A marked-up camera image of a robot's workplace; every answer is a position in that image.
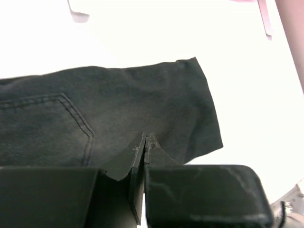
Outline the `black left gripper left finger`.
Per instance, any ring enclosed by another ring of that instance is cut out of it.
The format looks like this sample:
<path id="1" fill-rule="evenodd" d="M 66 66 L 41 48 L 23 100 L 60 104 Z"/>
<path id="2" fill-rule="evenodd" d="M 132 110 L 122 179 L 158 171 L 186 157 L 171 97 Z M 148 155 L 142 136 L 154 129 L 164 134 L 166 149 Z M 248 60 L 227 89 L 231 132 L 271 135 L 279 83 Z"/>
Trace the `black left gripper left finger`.
<path id="1" fill-rule="evenodd" d="M 145 134 L 100 168 L 2 167 L 3 228 L 134 228 L 141 222 Z"/>

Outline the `dark denim trousers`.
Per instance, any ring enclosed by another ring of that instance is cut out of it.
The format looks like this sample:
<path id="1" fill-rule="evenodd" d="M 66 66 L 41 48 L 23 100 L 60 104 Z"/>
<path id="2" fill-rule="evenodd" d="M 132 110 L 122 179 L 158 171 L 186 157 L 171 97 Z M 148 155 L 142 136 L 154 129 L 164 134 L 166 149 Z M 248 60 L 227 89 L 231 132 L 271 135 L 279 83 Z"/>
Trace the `dark denim trousers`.
<path id="1" fill-rule="evenodd" d="M 181 164 L 222 148 L 196 58 L 0 82 L 2 166 L 100 166 L 142 132 Z"/>

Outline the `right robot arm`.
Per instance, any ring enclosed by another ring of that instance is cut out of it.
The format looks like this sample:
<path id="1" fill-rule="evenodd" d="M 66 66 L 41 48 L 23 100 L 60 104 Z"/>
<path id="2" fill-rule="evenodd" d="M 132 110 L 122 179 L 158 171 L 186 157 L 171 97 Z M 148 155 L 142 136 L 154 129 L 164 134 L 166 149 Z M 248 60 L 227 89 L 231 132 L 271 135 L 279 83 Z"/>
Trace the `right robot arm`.
<path id="1" fill-rule="evenodd" d="M 304 184 L 298 182 L 270 207 L 274 215 L 273 228 L 303 228 Z"/>

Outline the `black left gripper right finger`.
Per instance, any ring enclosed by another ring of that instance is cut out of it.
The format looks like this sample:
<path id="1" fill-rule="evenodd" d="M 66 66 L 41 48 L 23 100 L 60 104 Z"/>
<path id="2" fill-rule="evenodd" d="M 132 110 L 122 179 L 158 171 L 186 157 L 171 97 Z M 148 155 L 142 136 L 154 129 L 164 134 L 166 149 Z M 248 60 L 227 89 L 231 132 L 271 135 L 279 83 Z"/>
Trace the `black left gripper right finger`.
<path id="1" fill-rule="evenodd" d="M 150 228 L 270 228 L 257 174 L 244 165 L 179 165 L 146 140 L 145 205 Z"/>

